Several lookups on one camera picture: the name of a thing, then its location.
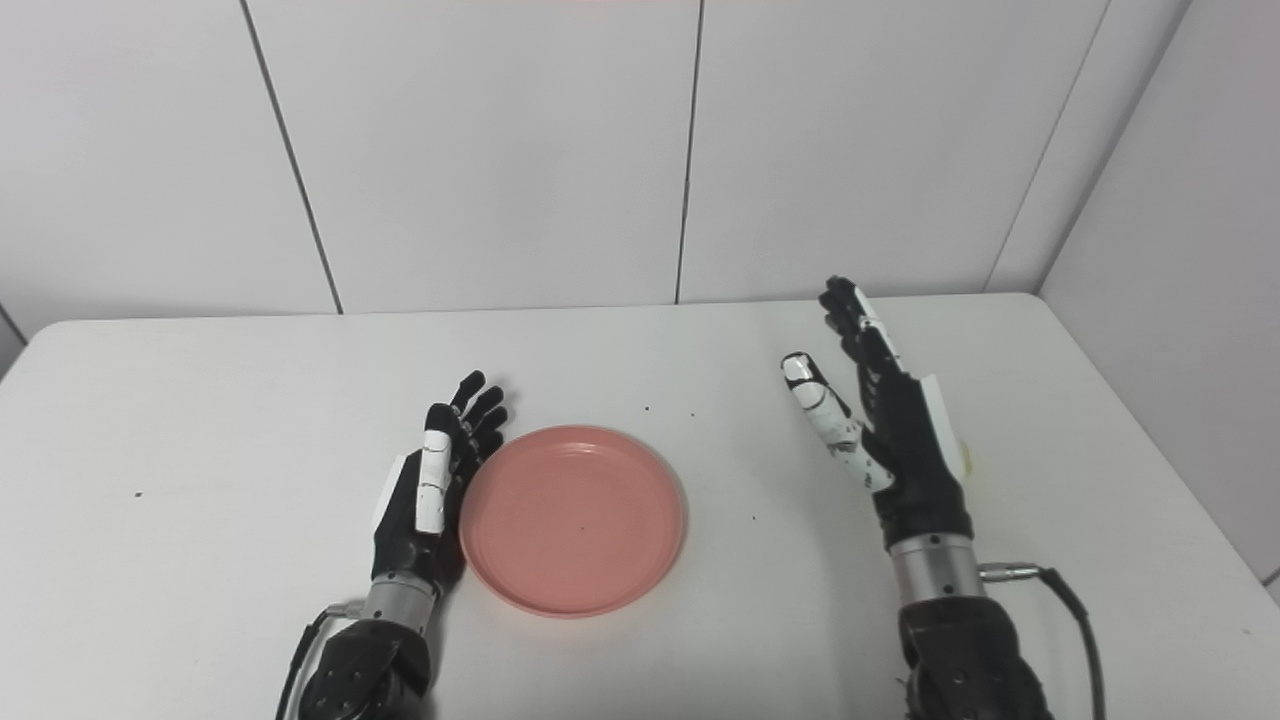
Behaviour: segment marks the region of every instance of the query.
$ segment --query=white fingertip cover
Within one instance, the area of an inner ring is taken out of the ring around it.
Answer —
[[[422,465],[417,471],[417,505],[413,529],[420,533],[444,532],[444,492],[449,489],[449,454],[452,441],[448,433],[426,430],[422,433]]]

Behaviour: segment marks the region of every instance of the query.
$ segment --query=robotic arm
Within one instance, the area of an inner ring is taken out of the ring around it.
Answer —
[[[417,720],[431,678],[426,626],[436,602],[457,583],[462,497],[480,465],[502,446],[507,420],[502,388],[476,370],[453,400],[426,414],[422,447],[398,457],[375,515],[372,584],[358,619],[324,646],[298,703],[300,720]],[[276,719],[321,614],[298,644]]]
[[[908,373],[867,297],[845,278],[820,296],[827,323],[858,364],[867,421],[827,383],[813,359],[782,360],[787,387],[832,456],[872,492],[884,548],[902,601],[899,634],[911,667],[911,720],[1050,720],[1044,694],[1021,659],[1009,614],[983,580],[1038,577],[1082,621],[1101,717],[1101,671],[1087,615],[1055,570],[1030,564],[982,565],[960,479],[968,462],[951,429],[934,375]]]

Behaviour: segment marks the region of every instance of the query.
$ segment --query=cable connector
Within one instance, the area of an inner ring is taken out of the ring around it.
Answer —
[[[978,565],[978,577],[984,583],[1010,583],[1038,578],[1044,569],[1034,562],[983,562]]]
[[[335,602],[329,607],[325,607],[324,614],[329,618],[346,618],[348,620],[358,620],[360,611],[365,609],[364,600],[352,600],[349,602]]]

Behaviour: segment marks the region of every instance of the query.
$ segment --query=robotic hand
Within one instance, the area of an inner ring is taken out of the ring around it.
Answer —
[[[428,411],[422,447],[396,460],[375,515],[372,587],[358,620],[325,643],[302,692],[300,720],[421,717],[431,678],[426,626],[465,564],[458,541],[462,497],[480,465],[502,446],[498,428],[507,420],[502,388],[481,393],[484,386],[480,370],[467,375],[452,402]],[[320,624],[340,614],[340,607],[321,614],[303,634],[278,720]]]
[[[909,717],[1051,719],[1039,680],[1019,655],[1014,623],[986,596],[983,580],[1039,577],[1059,592],[1061,578],[1029,564],[979,568],[959,482],[968,461],[937,377],[916,379],[904,369],[854,283],[831,278],[819,301],[841,348],[858,364],[867,421],[852,418],[806,354],[787,355],[782,373],[832,456],[873,493],[902,600],[899,633],[911,667]],[[1070,600],[1083,612],[1074,594]],[[1085,642],[1092,644],[1092,633]],[[1094,689],[1101,693],[1101,684]]]

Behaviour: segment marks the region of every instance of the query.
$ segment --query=pink plate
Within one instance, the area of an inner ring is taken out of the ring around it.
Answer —
[[[586,618],[658,584],[684,527],[676,483],[653,452],[564,425],[529,433],[480,468],[462,505],[462,552],[516,607]]]

